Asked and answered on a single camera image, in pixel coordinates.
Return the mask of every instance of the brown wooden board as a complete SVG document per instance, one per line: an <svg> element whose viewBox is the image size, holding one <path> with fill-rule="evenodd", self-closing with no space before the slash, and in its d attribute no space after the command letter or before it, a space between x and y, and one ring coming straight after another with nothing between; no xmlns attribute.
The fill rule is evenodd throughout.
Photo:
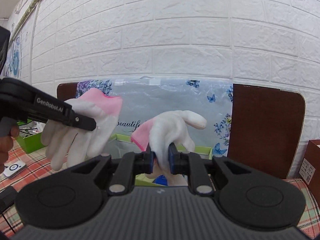
<svg viewBox="0 0 320 240"><path fill-rule="evenodd" d="M76 96L77 83L60 84L58 98ZM285 179L300 140L305 102L301 94L234 84L228 157Z"/></svg>

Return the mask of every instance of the ridged black surface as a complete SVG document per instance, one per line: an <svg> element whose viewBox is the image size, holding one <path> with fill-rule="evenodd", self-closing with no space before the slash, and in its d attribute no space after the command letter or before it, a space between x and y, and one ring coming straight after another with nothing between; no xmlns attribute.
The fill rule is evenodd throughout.
<svg viewBox="0 0 320 240"><path fill-rule="evenodd" d="M16 240L300 240L296 228L261 232L226 219L207 197L187 187L135 187L126 196L112 197L93 219L69 229L25 226Z"/></svg>

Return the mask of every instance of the white remote control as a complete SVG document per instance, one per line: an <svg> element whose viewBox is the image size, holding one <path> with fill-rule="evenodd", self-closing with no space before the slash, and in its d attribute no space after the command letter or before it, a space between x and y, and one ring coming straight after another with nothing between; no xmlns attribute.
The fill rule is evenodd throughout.
<svg viewBox="0 0 320 240"><path fill-rule="evenodd" d="M27 165L23 161L17 161L14 164L11 164L7 168L5 168L3 174L8 179L12 179L14 176L23 171L26 167Z"/></svg>

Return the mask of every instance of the pink cuff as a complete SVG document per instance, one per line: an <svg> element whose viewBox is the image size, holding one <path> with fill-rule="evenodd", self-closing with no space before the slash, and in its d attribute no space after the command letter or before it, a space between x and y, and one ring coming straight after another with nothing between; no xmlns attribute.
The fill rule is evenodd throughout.
<svg viewBox="0 0 320 240"><path fill-rule="evenodd" d="M140 125L131 135L131 141L134 142L142 151L147 149L152 126L153 118Z"/></svg>
<svg viewBox="0 0 320 240"><path fill-rule="evenodd" d="M97 88L90 88L79 98L94 103L106 114L119 116L122 107L121 97L109 97Z"/></svg>

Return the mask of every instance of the white glove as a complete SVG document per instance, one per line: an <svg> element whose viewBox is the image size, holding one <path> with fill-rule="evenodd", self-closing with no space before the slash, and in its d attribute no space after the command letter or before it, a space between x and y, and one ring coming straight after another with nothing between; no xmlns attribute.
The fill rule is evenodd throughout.
<svg viewBox="0 0 320 240"><path fill-rule="evenodd" d="M51 167L58 171L66 154L67 166L71 167L101 154L103 147L118 123L122 106L121 97L107 97L97 88L91 88L79 98L66 103L78 114L92 117L96 121L93 131L82 130L49 120L42 132L41 142L47 146L45 155Z"/></svg>
<svg viewBox="0 0 320 240"><path fill-rule="evenodd" d="M175 145L182 144L187 151L195 150L195 143L190 138L186 124L204 129L206 119L192 111L169 111L144 122L132 133L131 140L143 151L149 143L150 148L156 153L153 173L146 174L150 179L164 175L169 186L186 186L187 182L182 175L172 175L168 160L168 148L173 142Z"/></svg>

